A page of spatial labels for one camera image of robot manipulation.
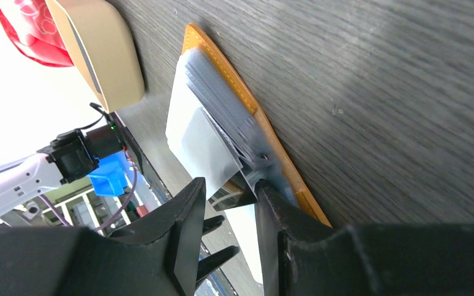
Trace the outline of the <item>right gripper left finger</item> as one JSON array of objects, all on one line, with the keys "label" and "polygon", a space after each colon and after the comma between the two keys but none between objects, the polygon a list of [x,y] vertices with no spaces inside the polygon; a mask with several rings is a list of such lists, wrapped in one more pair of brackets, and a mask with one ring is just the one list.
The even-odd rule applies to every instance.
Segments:
[{"label": "right gripper left finger", "polygon": [[206,182],[103,237],[88,228],[0,228],[0,295],[193,295]]}]

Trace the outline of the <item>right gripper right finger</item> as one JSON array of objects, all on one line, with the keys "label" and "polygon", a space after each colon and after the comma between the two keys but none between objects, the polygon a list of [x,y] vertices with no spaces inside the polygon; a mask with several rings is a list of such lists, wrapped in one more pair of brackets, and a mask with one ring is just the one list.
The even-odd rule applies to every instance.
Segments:
[{"label": "right gripper right finger", "polygon": [[255,192],[265,295],[474,295],[474,224],[331,228]]}]

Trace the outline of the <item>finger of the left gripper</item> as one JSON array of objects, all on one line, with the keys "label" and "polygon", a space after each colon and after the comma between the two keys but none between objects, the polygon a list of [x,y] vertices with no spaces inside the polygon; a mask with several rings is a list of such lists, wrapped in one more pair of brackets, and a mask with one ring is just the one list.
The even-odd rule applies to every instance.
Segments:
[{"label": "finger of the left gripper", "polygon": [[240,248],[238,246],[231,245],[200,260],[197,268],[196,288],[216,269],[237,255],[239,251]]},{"label": "finger of the left gripper", "polygon": [[225,221],[225,217],[223,215],[213,216],[211,218],[205,219],[202,225],[202,235],[205,236],[217,228],[219,228],[223,222]]}]

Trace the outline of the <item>orange leather card holder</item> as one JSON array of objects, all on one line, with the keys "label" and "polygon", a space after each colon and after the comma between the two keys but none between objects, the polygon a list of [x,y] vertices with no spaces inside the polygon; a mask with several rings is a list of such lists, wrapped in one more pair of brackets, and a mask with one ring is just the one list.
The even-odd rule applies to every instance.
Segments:
[{"label": "orange leather card holder", "polygon": [[195,23],[185,28],[165,136],[190,176],[205,177],[208,196],[242,173],[248,185],[266,179],[292,204],[329,224],[257,99]]}]

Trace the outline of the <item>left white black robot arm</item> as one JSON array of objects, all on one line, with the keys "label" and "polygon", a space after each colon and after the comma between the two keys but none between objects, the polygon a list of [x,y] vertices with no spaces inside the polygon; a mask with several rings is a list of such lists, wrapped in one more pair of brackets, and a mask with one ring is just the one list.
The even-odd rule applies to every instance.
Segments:
[{"label": "left white black robot arm", "polygon": [[[75,129],[0,171],[0,216],[84,177],[123,149],[116,127]],[[0,227],[0,295],[193,295],[239,253],[231,245],[200,258],[201,239],[224,222],[205,217],[206,182],[104,237],[86,227]]]}]

